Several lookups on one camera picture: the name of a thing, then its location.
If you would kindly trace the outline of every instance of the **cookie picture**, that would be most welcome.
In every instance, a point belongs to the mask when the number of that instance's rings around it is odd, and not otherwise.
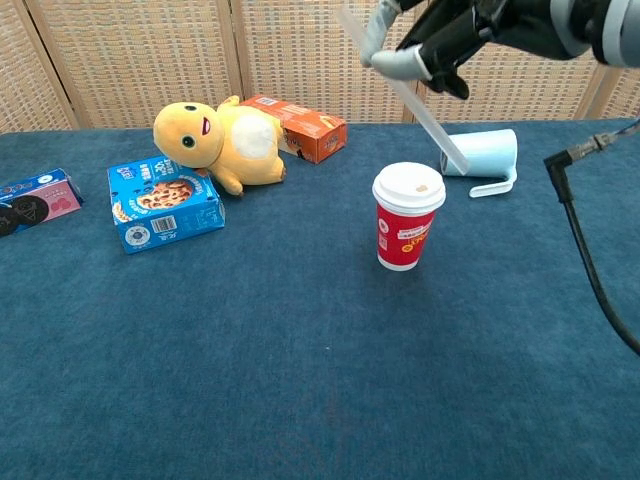
[[[20,222],[16,212],[11,207],[0,205],[0,237],[12,234],[18,225]]]
[[[40,197],[24,195],[11,202],[13,211],[23,225],[37,225],[49,215],[49,205]]]
[[[113,216],[118,219],[118,221],[122,223],[126,223],[131,220],[131,217],[127,215],[122,209],[122,204],[120,202],[116,202],[111,209]]]
[[[186,202],[193,194],[193,187],[186,180],[157,183],[153,190],[137,198],[138,205],[148,210],[172,208]]]

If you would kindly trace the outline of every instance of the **table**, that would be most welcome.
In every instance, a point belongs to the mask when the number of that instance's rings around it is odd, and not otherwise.
[[[2,245],[0,477],[640,477],[640,360],[587,282],[543,159],[629,120],[513,128],[519,178],[448,178],[418,267],[375,255],[371,182],[438,165],[419,125],[350,125],[320,165],[222,193],[223,230],[126,255],[106,169],[150,130],[0,136],[0,182],[64,168],[83,209]],[[620,315],[640,335],[640,136],[571,167]]]

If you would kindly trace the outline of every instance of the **mug handle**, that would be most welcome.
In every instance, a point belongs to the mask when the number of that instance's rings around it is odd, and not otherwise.
[[[504,182],[490,183],[489,185],[480,185],[478,187],[473,187],[471,190],[469,190],[469,196],[471,198],[479,198],[510,192],[517,178],[518,174],[516,172],[516,168],[513,167],[509,172],[508,178]]]

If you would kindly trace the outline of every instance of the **wicker panel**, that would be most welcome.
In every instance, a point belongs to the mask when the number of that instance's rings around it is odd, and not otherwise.
[[[624,70],[616,84],[602,117],[640,116],[640,70]]]
[[[241,94],[214,1],[28,2],[86,126],[149,127],[168,103]]]
[[[468,100],[423,96],[440,122],[573,119],[596,67],[590,53],[559,62],[489,44],[459,69]]]
[[[265,94],[339,115],[348,122],[401,122],[402,101],[386,82],[360,65],[357,47],[336,20],[342,5],[365,25],[372,0],[242,0],[247,94]],[[399,16],[387,37],[394,48],[414,22]]]
[[[38,45],[11,1],[0,2],[0,25],[0,133],[70,129]]]

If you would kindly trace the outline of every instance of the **plush toy face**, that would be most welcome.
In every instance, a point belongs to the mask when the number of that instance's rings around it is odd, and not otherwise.
[[[195,102],[164,107],[153,124],[156,146],[170,159],[191,168],[210,166],[222,148],[224,131],[217,112]]]

